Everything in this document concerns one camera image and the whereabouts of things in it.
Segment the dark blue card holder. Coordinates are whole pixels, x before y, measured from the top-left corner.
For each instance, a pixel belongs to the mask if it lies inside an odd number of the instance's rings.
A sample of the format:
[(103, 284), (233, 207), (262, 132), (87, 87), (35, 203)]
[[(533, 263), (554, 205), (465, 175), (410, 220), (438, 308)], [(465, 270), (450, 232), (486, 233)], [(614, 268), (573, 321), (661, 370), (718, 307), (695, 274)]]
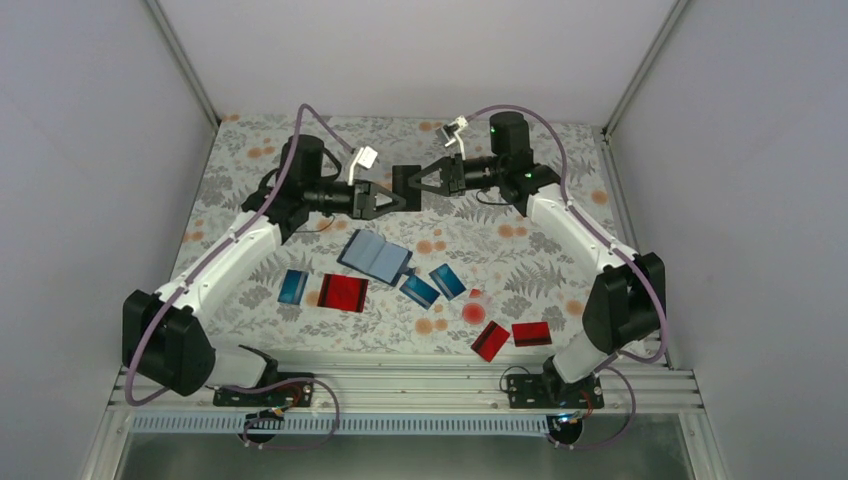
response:
[(358, 229), (343, 247), (337, 262), (394, 287), (402, 276), (413, 274), (411, 257), (411, 250), (388, 241), (376, 232)]

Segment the black card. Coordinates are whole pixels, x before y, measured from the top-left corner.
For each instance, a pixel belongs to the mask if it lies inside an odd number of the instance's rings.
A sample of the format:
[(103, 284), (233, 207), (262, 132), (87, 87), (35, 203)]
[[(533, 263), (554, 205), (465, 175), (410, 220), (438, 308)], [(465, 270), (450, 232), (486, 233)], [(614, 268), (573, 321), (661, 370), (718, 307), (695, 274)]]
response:
[(409, 184), (409, 179), (422, 170), (420, 165), (394, 165), (392, 167), (392, 192), (405, 200), (405, 212), (420, 212), (422, 192)]

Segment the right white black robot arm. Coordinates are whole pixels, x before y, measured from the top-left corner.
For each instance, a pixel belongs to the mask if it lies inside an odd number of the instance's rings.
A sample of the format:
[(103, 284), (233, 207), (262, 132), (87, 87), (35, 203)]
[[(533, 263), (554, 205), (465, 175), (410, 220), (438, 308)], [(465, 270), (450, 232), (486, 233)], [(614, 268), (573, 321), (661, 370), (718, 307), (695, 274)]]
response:
[(619, 357), (643, 364), (661, 359), (665, 344), (649, 357), (627, 347), (654, 332), (665, 334), (665, 266), (655, 253), (640, 254), (617, 239), (571, 196), (565, 169), (536, 161), (525, 107), (493, 105), (489, 116), (491, 153), (469, 159), (459, 152), (424, 167), (406, 180), (415, 190), (444, 197), (497, 188), (502, 200), (574, 254), (594, 283), (582, 313), (582, 332), (545, 363), (544, 399), (565, 407), (580, 393), (580, 382)]

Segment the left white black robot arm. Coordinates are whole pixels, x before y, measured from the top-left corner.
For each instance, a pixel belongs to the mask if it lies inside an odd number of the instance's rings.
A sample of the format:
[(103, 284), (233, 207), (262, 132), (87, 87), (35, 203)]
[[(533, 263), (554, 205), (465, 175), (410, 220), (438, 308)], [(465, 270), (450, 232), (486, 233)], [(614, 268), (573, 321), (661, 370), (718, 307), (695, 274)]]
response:
[(263, 405), (278, 391), (271, 357), (247, 346), (216, 346), (204, 323), (231, 290), (282, 246), (314, 212), (374, 220), (403, 210), (396, 192), (364, 180), (322, 174), (328, 150), (315, 136), (298, 134), (282, 148), (278, 168), (266, 174), (248, 196), (225, 233), (183, 273), (153, 293), (133, 291), (122, 310), (122, 362), (125, 397), (136, 375), (160, 391), (188, 396), (203, 387), (239, 391)]

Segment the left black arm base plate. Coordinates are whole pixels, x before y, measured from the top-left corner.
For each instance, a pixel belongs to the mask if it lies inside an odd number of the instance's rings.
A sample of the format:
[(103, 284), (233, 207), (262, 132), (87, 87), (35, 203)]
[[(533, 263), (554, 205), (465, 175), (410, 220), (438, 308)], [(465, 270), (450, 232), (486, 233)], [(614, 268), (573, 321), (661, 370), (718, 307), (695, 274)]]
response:
[[(260, 393), (243, 393), (231, 389), (218, 389), (213, 394), (212, 403), (216, 407), (310, 407), (315, 387), (314, 375), (305, 372), (283, 372), (273, 382), (288, 381), (291, 378), (301, 378), (301, 381), (290, 382)], [(273, 382), (267, 380), (264, 385), (271, 385)]]

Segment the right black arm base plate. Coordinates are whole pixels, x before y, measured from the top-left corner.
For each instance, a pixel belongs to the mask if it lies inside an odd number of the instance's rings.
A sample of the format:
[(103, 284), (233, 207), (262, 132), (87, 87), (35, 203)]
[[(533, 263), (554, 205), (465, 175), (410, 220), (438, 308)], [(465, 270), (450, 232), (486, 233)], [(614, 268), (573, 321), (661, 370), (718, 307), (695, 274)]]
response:
[(511, 409), (586, 410), (605, 406), (600, 379), (566, 384), (542, 374), (509, 374), (505, 389)]

